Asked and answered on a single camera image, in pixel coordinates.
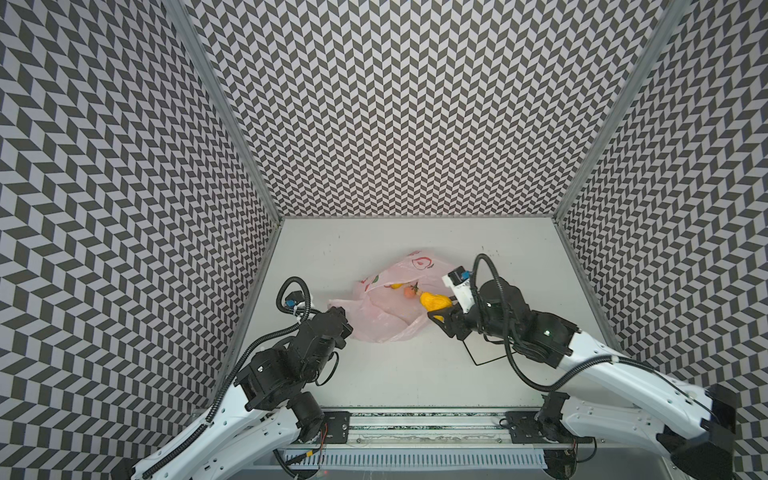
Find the yellow fake pear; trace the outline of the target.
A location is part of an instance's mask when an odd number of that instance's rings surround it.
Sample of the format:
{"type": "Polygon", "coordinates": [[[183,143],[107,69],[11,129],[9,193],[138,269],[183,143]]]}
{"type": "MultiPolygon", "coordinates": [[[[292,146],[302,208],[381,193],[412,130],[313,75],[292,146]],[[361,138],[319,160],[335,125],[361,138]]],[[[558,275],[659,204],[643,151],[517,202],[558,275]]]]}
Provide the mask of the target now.
{"type": "Polygon", "coordinates": [[[419,300],[427,312],[436,312],[453,306],[453,301],[450,297],[426,291],[421,293],[419,300]]]}

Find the pink plastic bag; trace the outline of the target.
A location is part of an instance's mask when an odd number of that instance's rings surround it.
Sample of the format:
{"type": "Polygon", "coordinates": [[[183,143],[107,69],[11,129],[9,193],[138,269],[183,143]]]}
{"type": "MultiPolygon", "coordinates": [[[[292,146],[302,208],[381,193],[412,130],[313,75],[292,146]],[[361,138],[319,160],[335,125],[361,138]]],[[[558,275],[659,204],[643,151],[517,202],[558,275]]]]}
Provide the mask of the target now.
{"type": "Polygon", "coordinates": [[[367,343],[409,340],[431,323],[419,297],[426,291],[450,297],[442,277],[457,268],[428,250],[416,250],[384,270],[353,285],[346,299],[332,299],[330,307],[342,307],[353,327],[354,339],[367,343]],[[407,299],[407,286],[418,288],[418,296],[407,299]]]}

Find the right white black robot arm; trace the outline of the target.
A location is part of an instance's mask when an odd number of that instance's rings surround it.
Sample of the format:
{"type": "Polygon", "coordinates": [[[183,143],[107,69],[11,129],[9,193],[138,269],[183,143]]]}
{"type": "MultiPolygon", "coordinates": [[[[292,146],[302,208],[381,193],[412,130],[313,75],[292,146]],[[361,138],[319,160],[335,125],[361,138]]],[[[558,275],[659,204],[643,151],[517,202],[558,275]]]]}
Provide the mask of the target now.
{"type": "Polygon", "coordinates": [[[512,439],[536,435],[554,443],[606,439],[669,459],[693,479],[730,479],[738,395],[722,385],[702,388],[627,357],[549,312],[531,309],[505,280],[480,289],[444,279],[449,296],[424,292],[428,318],[448,337],[490,335],[514,355],[560,369],[539,411],[508,420],[512,439]]]}

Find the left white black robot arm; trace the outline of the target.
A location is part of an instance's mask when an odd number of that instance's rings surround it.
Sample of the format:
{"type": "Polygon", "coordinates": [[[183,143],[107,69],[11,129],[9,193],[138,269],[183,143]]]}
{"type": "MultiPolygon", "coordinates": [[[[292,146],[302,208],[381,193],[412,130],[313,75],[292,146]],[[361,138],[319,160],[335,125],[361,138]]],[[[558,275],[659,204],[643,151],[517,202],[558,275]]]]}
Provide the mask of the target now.
{"type": "Polygon", "coordinates": [[[320,377],[353,327],[341,307],[289,328],[286,344],[254,354],[201,414],[142,460],[124,459],[112,479],[227,479],[254,461],[321,435],[325,415],[306,386],[320,377]]]}

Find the white square mat black border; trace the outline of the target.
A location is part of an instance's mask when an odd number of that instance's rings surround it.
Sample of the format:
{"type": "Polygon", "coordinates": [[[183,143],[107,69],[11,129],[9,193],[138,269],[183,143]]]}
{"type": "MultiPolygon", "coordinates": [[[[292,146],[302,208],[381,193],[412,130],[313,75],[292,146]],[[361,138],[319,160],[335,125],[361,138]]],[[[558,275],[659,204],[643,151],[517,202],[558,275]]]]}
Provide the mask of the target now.
{"type": "Polygon", "coordinates": [[[502,344],[487,340],[482,335],[472,333],[462,341],[466,353],[475,366],[484,366],[506,358],[502,344]]]}

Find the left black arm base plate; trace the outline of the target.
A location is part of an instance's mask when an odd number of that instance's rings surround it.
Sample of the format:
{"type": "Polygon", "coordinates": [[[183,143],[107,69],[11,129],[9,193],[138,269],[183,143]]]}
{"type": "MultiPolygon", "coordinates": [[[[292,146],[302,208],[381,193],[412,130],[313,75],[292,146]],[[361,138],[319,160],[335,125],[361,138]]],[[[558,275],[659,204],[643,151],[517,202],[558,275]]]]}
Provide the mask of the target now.
{"type": "Polygon", "coordinates": [[[312,427],[299,441],[305,444],[346,444],[350,434],[352,414],[350,411],[325,411],[322,422],[312,427]]]}

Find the aluminium rail frame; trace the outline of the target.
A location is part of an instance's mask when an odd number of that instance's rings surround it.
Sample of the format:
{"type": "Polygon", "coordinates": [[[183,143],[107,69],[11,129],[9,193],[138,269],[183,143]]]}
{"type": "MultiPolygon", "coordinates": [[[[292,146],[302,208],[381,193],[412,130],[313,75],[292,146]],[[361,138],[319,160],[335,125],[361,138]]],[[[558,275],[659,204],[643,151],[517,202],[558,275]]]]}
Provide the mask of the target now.
{"type": "Polygon", "coordinates": [[[667,453],[656,439],[664,431],[662,422],[636,408],[579,402],[566,409],[559,424],[574,436],[594,438],[593,443],[581,445],[513,444],[498,424],[505,412],[494,409],[350,412],[351,430],[346,444],[296,441],[238,473],[274,469],[304,479],[318,478],[333,470],[542,470],[566,478],[585,460],[588,449],[595,450],[602,443],[667,453]]]}

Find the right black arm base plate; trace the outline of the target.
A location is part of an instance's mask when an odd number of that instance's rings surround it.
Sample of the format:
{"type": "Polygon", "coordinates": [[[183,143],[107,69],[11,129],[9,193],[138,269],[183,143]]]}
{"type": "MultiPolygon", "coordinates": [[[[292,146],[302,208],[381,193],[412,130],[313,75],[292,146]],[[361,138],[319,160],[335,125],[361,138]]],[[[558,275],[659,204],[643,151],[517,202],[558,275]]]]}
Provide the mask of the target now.
{"type": "Polygon", "coordinates": [[[513,444],[568,444],[581,445],[594,442],[593,437],[577,437],[560,424],[542,423],[534,411],[507,411],[499,420],[513,444]]]}

